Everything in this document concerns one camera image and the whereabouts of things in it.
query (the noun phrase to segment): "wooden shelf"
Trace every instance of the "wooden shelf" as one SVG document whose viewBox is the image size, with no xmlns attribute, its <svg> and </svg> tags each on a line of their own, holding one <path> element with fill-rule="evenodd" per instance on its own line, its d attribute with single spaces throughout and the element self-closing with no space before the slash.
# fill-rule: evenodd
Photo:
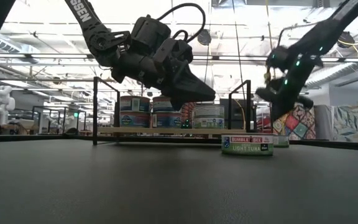
<svg viewBox="0 0 358 224">
<path fill-rule="evenodd" d="M 241 129 L 173 129 L 173 128 L 107 128 L 99 127 L 99 133 L 147 133 L 147 134 L 246 134 Z"/>
</svg>

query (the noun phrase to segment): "wall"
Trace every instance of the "wall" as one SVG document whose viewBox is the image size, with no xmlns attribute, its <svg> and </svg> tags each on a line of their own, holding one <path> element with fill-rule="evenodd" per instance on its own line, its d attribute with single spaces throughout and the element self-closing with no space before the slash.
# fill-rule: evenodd
<svg viewBox="0 0 358 224">
<path fill-rule="evenodd" d="M 11 93 L 16 101 L 16 109 L 32 110 L 33 106 L 43 106 L 43 98 L 37 95 L 23 94 L 23 91 L 13 91 Z"/>
<path fill-rule="evenodd" d="M 330 86 L 328 84 L 324 84 L 321 86 L 321 89 L 308 90 L 309 95 L 307 95 L 307 97 L 314 101 L 314 105 L 330 105 L 329 88 Z"/>
<path fill-rule="evenodd" d="M 330 87 L 331 106 L 358 106 L 358 88 Z"/>
</svg>

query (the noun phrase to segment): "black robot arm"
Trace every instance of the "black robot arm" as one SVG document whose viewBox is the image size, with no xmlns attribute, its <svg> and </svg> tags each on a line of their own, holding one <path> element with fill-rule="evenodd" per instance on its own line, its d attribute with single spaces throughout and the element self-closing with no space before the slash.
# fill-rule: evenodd
<svg viewBox="0 0 358 224">
<path fill-rule="evenodd" d="M 277 46 L 266 61 L 270 67 L 287 72 L 280 88 L 269 86 L 256 91 L 262 99 L 272 102 L 272 119 L 292 110 L 300 91 L 315 66 L 323 66 L 321 56 L 335 45 L 344 29 L 358 16 L 358 0 L 345 0 L 332 16 L 317 23 L 297 43 L 286 48 Z"/>
<path fill-rule="evenodd" d="M 65 0 L 81 26 L 89 51 L 96 61 L 111 67 L 111 75 L 122 83 L 125 77 L 142 82 L 146 88 L 154 87 L 172 98 L 172 105 L 180 109 L 183 103 L 211 101 L 215 91 L 198 79 L 189 68 L 193 53 L 185 35 L 184 40 L 170 38 L 171 30 L 149 15 L 140 17 L 129 31 L 111 32 L 99 20 L 88 0 Z M 201 7 L 193 3 L 184 6 Z"/>
</svg>

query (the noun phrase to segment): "tuna can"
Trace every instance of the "tuna can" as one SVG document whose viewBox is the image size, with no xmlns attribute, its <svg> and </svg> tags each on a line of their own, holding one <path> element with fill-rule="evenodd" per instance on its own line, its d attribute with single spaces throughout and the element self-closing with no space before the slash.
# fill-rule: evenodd
<svg viewBox="0 0 358 224">
<path fill-rule="evenodd" d="M 224 106 L 197 105 L 194 107 L 194 118 L 223 118 L 224 119 Z"/>
<path fill-rule="evenodd" d="M 156 96 L 153 98 L 153 112 L 177 112 L 172 108 L 171 98 Z"/>
<path fill-rule="evenodd" d="M 222 153 L 245 156 L 272 156 L 273 147 L 272 134 L 222 135 Z"/>
<path fill-rule="evenodd" d="M 193 128 L 196 129 L 224 129 L 224 118 L 195 118 Z"/>
<path fill-rule="evenodd" d="M 288 136 L 276 135 L 273 140 L 274 147 L 290 147 L 290 140 Z"/>
<path fill-rule="evenodd" d="M 153 113 L 153 128 L 181 128 L 181 113 Z"/>
<path fill-rule="evenodd" d="M 138 111 L 122 111 L 120 112 L 120 127 L 127 128 L 149 128 L 150 113 Z"/>
<path fill-rule="evenodd" d="M 119 98 L 120 111 L 150 111 L 150 99 L 142 96 L 122 96 Z"/>
</svg>

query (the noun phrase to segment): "colorful quilt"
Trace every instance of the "colorful quilt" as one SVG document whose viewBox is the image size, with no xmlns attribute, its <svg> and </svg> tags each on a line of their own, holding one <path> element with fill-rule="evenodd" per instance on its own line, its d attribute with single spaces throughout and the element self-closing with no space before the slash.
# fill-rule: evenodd
<svg viewBox="0 0 358 224">
<path fill-rule="evenodd" d="M 306 110 L 302 105 L 273 123 L 275 134 L 289 136 L 290 140 L 316 139 L 314 109 Z"/>
</svg>

